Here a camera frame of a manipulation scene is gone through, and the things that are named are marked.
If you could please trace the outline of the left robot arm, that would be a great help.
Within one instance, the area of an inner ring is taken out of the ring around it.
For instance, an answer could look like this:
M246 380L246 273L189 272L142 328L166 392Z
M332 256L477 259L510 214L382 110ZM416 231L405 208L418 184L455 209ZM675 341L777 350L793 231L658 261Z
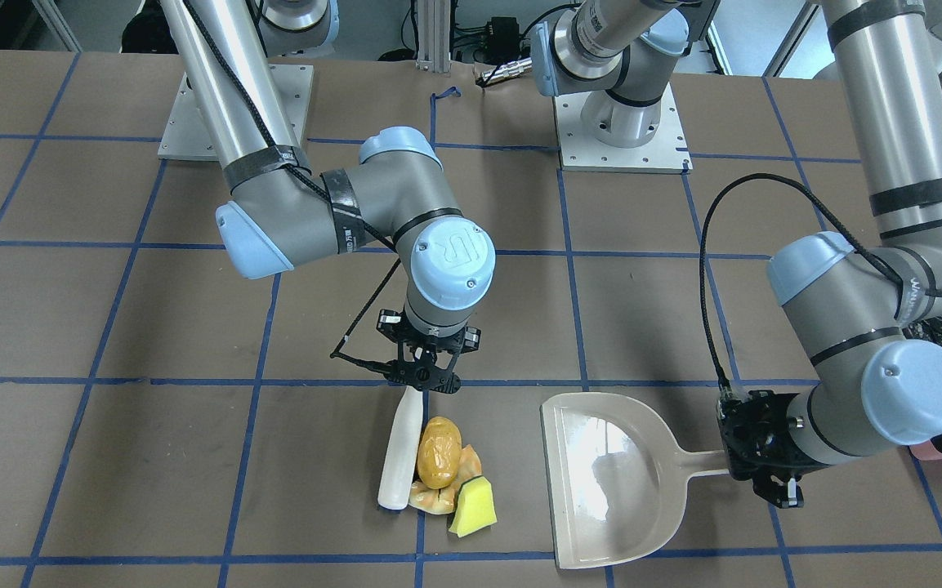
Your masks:
M716 370L730 473L780 509L827 466L942 435L942 347L904 328L942 316L942 85L922 1L822 1L879 246L822 203L832 230L768 264L775 298L819 377L804 394L732 390Z

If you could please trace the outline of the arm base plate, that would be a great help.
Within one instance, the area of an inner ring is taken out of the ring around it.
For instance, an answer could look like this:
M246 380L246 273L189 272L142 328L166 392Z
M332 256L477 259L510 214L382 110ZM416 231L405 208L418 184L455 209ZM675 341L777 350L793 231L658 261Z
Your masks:
M575 172L691 172L690 149L672 86L638 108L605 91L553 98L561 167Z
M287 139L290 145L301 148L315 68L299 64L269 64L269 70L278 93L278 104L285 112L283 119L288 120L291 127L290 131L277 131L275 141L281 144ZM217 163L220 160L217 146L221 146L225 160L229 162L239 158L243 148L265 148L261 133L237 96L228 97L224 105L213 105L209 111L201 107L202 101L194 83L184 74L163 129L158 157Z

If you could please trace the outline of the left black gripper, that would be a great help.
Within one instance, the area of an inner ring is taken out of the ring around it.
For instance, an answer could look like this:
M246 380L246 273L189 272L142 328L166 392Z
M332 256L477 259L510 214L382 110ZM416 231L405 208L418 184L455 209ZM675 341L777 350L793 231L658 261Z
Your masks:
M755 494L777 509L800 509L805 502L797 476L806 472L806 454L789 434L788 406L796 397L773 390L718 395L718 429L730 475L738 481L753 478Z

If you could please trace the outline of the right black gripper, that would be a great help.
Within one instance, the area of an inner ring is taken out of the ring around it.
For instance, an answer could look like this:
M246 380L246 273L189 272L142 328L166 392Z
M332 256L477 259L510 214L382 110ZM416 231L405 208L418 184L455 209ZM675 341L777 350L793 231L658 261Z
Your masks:
M473 353L480 346L481 331L466 325L447 337L426 335L416 330L403 313L382 310L377 330L397 345L397 358L377 366L392 383L412 386L415 390L432 390L455 394L461 379L454 372L463 354Z

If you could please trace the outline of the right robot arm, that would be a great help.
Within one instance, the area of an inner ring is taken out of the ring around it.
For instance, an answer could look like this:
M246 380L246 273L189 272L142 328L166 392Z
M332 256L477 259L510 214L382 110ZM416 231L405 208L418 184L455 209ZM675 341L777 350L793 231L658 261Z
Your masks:
M407 274L400 311L377 330L395 343L387 362L333 357L389 382L452 394L455 365L478 349L468 324L493 281L492 239L459 207L432 145L414 127L366 139L353 167L315 171L285 111L270 57L324 45L333 1L163 1L199 115L230 190L216 223L244 278L266 278L381 244Z

